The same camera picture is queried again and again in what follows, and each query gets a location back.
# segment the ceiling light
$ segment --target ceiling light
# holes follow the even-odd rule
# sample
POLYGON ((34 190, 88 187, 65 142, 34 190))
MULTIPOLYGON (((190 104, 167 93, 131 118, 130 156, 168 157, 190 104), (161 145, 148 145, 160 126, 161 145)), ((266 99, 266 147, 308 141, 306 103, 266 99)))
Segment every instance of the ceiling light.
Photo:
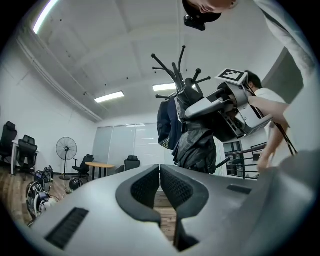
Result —
POLYGON ((51 11, 51 9, 55 6, 55 4, 58 2, 58 0, 51 0, 46 7, 44 8, 43 12, 40 14, 40 17, 36 21, 36 24, 33 28, 34 33, 38 34, 38 31, 42 25, 42 23, 45 21, 45 18, 51 11))
POLYGON ((166 90, 176 90, 176 89, 177 88, 175 83, 159 84, 159 85, 153 86, 153 90, 155 92, 166 91, 166 90))
POLYGON ((105 101, 109 101, 109 100, 113 100, 113 99, 117 99, 117 98, 121 98, 124 97, 124 93, 122 91, 116 92, 116 93, 112 93, 100 98, 96 98, 95 101, 100 103, 100 102, 105 102, 105 101))
POLYGON ((127 128, 132 128, 132 127, 144 127, 144 124, 133 124, 133 125, 126 125, 125 127, 127 128))

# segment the mesh backrest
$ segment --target mesh backrest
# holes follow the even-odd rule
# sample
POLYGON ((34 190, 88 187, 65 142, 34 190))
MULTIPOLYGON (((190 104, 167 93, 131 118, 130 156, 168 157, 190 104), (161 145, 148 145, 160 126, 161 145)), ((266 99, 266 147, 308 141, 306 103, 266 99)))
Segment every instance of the mesh backrest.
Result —
POLYGON ((80 168, 83 169, 84 172, 89 172, 90 166, 86 165, 86 162, 93 162, 95 159, 93 157, 85 156, 80 165, 80 168))
POLYGON ((29 144, 32 144, 32 145, 35 145, 36 144, 36 141, 34 138, 28 136, 28 135, 24 135, 23 136, 23 140, 29 144))
POLYGON ((138 160, 138 157, 135 155, 129 155, 127 160, 124 160, 124 166, 125 170, 132 170, 134 168, 140 167, 140 161, 138 160))
POLYGON ((36 152, 38 146, 32 145, 22 139, 19 139, 18 162, 21 166, 25 166, 25 159, 27 158, 27 167, 32 168, 36 164, 36 152))
POLYGON ((11 122, 7 122, 3 126, 3 132, 1 137, 1 146, 6 149, 12 148, 12 141, 17 137, 18 132, 15 130, 15 125, 11 122))

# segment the helmet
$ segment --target helmet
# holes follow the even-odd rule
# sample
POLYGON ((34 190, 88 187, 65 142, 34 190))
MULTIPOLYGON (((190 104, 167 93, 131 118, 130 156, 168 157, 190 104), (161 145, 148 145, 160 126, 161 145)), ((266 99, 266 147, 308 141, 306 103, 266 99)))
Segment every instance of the helmet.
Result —
POLYGON ((42 186, 44 191, 48 192, 50 190, 50 172, 48 172, 46 168, 44 169, 44 171, 36 171, 33 180, 35 182, 38 182, 42 186))
POLYGON ((37 197, 37 195, 40 192, 44 192, 44 190, 43 190, 43 187, 37 181, 33 181, 29 183, 29 185, 26 187, 26 194, 25 194, 26 207, 33 220, 36 219, 37 217, 36 211, 38 211, 40 207, 41 200, 39 199, 39 197, 37 197))
POLYGON ((69 183, 69 187, 72 191, 80 188, 83 185, 83 181, 80 178, 72 178, 69 183))

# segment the ceiling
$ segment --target ceiling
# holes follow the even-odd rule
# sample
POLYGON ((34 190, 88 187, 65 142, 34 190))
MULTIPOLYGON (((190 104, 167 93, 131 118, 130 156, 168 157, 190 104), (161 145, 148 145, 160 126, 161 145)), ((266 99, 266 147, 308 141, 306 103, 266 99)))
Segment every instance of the ceiling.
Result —
MULTIPOLYGON (((161 100, 152 85, 172 81, 152 70, 159 65, 151 54, 172 68, 186 45, 184 78, 197 68, 199 78, 214 78, 224 68, 248 69, 270 36, 252 0, 242 0, 205 32, 184 26, 184 15, 181 0, 59 0, 38 36, 78 82, 73 91, 87 92, 92 101, 123 91, 124 98, 100 103, 104 118, 155 113, 161 100)), ((212 79, 200 87, 207 95, 217 85, 212 79)))

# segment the gray plastic panel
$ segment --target gray plastic panel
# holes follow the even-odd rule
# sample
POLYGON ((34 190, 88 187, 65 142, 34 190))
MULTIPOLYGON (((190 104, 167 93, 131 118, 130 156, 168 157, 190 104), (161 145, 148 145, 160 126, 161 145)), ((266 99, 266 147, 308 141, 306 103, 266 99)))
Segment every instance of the gray plastic panel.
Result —
POLYGON ((178 174, 175 175, 178 179, 185 176, 187 178, 182 178, 184 181, 192 180, 193 185, 199 183, 209 193, 206 204, 201 206, 196 216, 181 220, 185 234, 199 241, 181 252, 167 240, 156 222, 133 219, 116 201, 116 190, 123 182, 150 174, 154 166, 140 167, 85 184, 41 215, 32 228, 23 230, 23 233, 31 244, 47 255, 272 254, 299 228, 317 198, 319 155, 320 151, 299 152, 280 167, 263 172, 257 182, 167 165, 165 168, 172 175, 178 174), (230 185, 248 188, 250 191, 245 191, 249 194, 240 192, 242 189, 234 191, 230 185), (82 208, 89 213, 62 251, 45 238, 74 208, 82 208))
POLYGON ((69 255, 174 255, 176 249, 156 222, 141 222, 118 205, 116 190, 132 177, 150 173, 144 166, 91 181, 43 214, 32 230, 46 237, 73 208, 89 211, 64 248, 69 255))

